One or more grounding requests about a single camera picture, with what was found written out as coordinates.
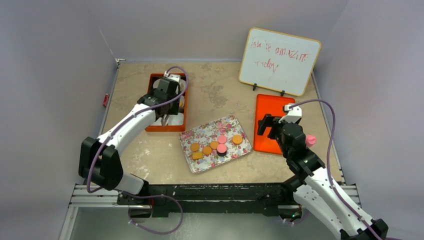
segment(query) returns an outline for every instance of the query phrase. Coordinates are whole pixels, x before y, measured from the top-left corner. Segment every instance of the orange tray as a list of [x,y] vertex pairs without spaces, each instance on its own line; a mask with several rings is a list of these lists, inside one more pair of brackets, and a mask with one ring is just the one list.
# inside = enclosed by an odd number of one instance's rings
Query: orange tray
[[271,128],[267,127],[262,136],[258,135],[258,121],[262,120],[265,114],[282,117],[286,115],[283,106],[294,104],[295,99],[285,96],[273,96],[258,94],[256,97],[256,114],[254,117],[254,137],[253,150],[272,154],[282,154],[280,147],[275,140],[268,138]]
[[[172,73],[172,74],[178,74],[181,76],[182,80],[186,80],[186,75],[184,73]],[[150,75],[150,80],[148,82],[148,90],[149,92],[153,88],[153,83],[162,78],[164,76],[163,73],[152,73]],[[187,120],[187,105],[188,105],[188,91],[189,87],[187,86],[187,90],[185,90],[183,96],[184,96],[184,120],[182,122],[182,125],[172,125],[172,126],[148,126],[145,128],[146,132],[184,132],[186,130],[186,120]]]

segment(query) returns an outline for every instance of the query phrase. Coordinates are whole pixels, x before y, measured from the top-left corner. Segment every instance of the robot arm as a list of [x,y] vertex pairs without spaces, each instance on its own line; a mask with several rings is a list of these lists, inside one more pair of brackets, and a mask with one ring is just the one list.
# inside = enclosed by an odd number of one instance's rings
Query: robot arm
[[166,102],[181,92],[179,81],[180,76],[176,74],[161,78],[158,87],[142,96],[127,116],[113,128],[97,139],[87,137],[81,145],[78,174],[88,178],[96,153],[104,146],[92,170],[92,182],[106,190],[118,189],[134,195],[148,186],[146,180],[124,172],[120,156],[146,127],[159,118],[164,120],[167,115],[178,114],[179,99],[168,104]]
[[[302,183],[293,193],[294,200],[324,223],[337,239],[376,239],[368,226],[385,239],[388,227],[384,221],[373,220],[333,178],[331,178],[333,184],[330,183],[326,166],[306,145],[306,136],[299,125],[302,109],[299,106],[291,108],[292,105],[284,106],[286,115],[283,117],[266,114],[258,121],[257,134],[263,135],[265,129],[271,127],[268,138],[277,141],[287,165]],[[362,216],[361,219],[346,206],[334,188],[343,201]]]

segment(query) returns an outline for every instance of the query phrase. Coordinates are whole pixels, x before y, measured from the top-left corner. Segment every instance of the whiteboard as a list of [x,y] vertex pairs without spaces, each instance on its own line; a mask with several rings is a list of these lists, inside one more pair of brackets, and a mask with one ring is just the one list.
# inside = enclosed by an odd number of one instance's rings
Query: whiteboard
[[318,40],[254,27],[247,37],[238,79],[301,96],[320,49]]

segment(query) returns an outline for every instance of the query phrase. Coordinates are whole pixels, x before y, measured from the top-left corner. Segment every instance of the pink object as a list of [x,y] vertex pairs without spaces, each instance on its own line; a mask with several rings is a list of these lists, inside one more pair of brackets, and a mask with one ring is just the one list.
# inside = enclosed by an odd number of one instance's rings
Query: pink object
[[227,142],[227,137],[224,135],[219,135],[217,140],[218,140],[218,143],[225,144]]
[[308,148],[312,147],[316,142],[317,142],[317,138],[314,135],[306,136],[305,143]]
[[218,146],[216,147],[216,151],[218,151],[218,153],[220,154],[223,154],[227,151],[227,146],[225,146],[224,144],[218,144]]

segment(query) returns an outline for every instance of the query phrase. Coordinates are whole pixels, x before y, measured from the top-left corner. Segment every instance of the gray floor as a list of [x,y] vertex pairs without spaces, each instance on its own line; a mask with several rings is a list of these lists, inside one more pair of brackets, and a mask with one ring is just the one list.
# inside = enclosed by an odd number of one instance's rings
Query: gray floor
[[[144,226],[168,231],[180,215],[145,219]],[[72,240],[332,240],[334,236],[313,215],[295,226],[279,217],[261,214],[187,213],[181,227],[168,235],[157,235],[128,224],[127,209],[84,208],[78,212]]]

